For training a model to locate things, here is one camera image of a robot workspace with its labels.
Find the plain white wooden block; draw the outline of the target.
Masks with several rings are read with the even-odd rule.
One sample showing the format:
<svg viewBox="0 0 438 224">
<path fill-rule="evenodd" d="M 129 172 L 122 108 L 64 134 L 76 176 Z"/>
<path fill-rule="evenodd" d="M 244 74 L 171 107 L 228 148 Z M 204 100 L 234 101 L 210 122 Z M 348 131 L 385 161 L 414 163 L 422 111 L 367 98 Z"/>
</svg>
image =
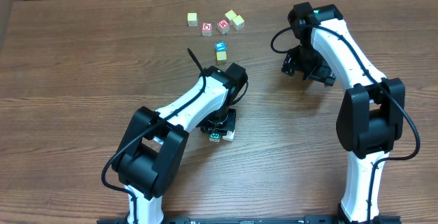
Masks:
<svg viewBox="0 0 438 224">
<path fill-rule="evenodd" d="M 234 132 L 228 131 L 222 138 L 226 141 L 232 142 L 234 139 Z"/>
</svg>

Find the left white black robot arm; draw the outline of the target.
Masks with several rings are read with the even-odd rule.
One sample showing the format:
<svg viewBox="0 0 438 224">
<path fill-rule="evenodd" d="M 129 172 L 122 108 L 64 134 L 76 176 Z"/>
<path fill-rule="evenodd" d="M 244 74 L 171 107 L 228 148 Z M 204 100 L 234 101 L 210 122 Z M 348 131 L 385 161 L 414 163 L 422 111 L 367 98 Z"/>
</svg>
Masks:
<svg viewBox="0 0 438 224">
<path fill-rule="evenodd" d="M 162 197 L 179 169 L 190 132 L 199 128 L 212 142 L 232 141 L 239 91 L 247 89 L 245 68 L 232 64 L 201 71 L 192 89 L 171 104 L 138 109 L 109 167 L 128 194 L 129 212 L 118 223 L 163 223 Z"/>
</svg>

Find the green letter block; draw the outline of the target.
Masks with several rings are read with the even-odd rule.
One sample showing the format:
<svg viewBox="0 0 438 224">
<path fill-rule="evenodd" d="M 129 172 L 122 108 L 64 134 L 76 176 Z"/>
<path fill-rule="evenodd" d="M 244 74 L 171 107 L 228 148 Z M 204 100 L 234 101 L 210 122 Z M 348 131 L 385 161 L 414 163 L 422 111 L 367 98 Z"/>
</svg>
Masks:
<svg viewBox="0 0 438 224">
<path fill-rule="evenodd" d="M 221 135 L 219 133 L 211 133 L 209 135 L 209 140 L 211 142 L 220 142 Z"/>
</svg>

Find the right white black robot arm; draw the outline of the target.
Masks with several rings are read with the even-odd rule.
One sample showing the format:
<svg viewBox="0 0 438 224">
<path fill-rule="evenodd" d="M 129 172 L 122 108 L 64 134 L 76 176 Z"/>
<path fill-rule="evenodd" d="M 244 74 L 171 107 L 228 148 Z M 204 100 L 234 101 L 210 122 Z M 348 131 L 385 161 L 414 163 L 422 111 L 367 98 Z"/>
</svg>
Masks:
<svg viewBox="0 0 438 224">
<path fill-rule="evenodd" d="M 404 84 L 372 65 L 335 5 L 296 4 L 287 19 L 300 43 L 285 52 L 282 72 L 344 90 L 336 132 L 348 166 L 337 223 L 400 223 L 380 214 L 377 199 L 384 160 L 402 135 Z"/>
</svg>

